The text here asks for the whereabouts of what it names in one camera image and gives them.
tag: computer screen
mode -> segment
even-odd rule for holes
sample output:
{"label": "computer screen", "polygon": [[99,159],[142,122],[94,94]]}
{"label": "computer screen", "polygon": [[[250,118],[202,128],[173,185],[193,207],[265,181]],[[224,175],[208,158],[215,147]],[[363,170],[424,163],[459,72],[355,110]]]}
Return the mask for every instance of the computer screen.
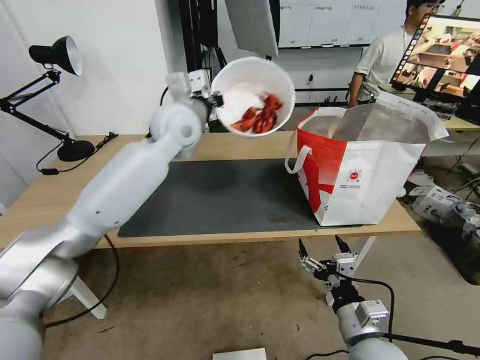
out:
{"label": "computer screen", "polygon": [[391,83],[465,99],[480,81],[480,19],[426,15]]}

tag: black desk lamp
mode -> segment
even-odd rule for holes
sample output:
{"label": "black desk lamp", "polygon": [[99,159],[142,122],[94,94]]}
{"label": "black desk lamp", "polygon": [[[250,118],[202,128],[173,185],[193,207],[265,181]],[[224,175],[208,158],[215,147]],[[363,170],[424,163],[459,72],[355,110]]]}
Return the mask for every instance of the black desk lamp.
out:
{"label": "black desk lamp", "polygon": [[[77,45],[70,36],[64,36],[59,38],[53,43],[52,46],[39,46],[32,45],[28,49],[28,53],[33,61],[43,65],[45,69],[48,69],[46,73],[40,76],[38,79],[30,82],[19,90],[11,93],[7,97],[0,99],[0,110],[13,115],[14,117],[42,130],[43,132],[56,137],[61,140],[63,145],[58,149],[58,158],[65,162],[74,162],[82,160],[91,156],[95,147],[89,141],[74,140],[70,138],[69,133],[62,133],[53,127],[42,124],[37,120],[21,113],[17,110],[17,107],[26,103],[28,100],[43,93],[45,90],[57,85],[60,82],[61,72],[54,68],[54,65],[58,65],[73,75],[82,74],[82,61],[79,56]],[[44,86],[40,90],[32,93],[21,94],[33,85],[41,82],[44,79],[49,79],[50,84]]]}

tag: white bucket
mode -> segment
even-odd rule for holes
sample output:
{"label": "white bucket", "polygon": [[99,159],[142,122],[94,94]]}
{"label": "white bucket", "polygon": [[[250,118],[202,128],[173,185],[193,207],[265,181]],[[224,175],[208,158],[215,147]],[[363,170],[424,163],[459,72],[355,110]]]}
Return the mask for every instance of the white bucket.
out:
{"label": "white bucket", "polygon": [[[220,92],[223,106],[216,109],[218,119],[228,131],[249,138],[273,133],[292,115],[295,106],[295,87],[290,76],[274,62],[260,57],[244,57],[227,64],[213,79],[212,92]],[[276,112],[276,125],[263,133],[242,132],[231,125],[240,120],[250,107],[263,108],[259,95],[271,93],[283,106]]]}

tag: lamp base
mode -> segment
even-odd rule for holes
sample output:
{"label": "lamp base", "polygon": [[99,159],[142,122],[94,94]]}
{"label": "lamp base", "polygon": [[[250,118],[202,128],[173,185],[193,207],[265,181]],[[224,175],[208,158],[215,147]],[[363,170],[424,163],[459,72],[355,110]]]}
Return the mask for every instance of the lamp base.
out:
{"label": "lamp base", "polygon": [[63,144],[56,154],[61,161],[75,162],[78,160],[86,159],[91,156],[95,151],[95,146],[85,140],[78,140]]}

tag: man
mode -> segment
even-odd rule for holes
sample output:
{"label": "man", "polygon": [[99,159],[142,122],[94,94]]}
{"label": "man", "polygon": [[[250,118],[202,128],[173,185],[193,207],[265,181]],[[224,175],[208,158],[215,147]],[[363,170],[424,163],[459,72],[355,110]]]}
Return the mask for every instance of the man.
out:
{"label": "man", "polygon": [[407,0],[405,23],[396,31],[377,38],[364,51],[350,84],[349,108],[377,98],[379,85],[388,84],[426,14],[436,14],[445,0]]}

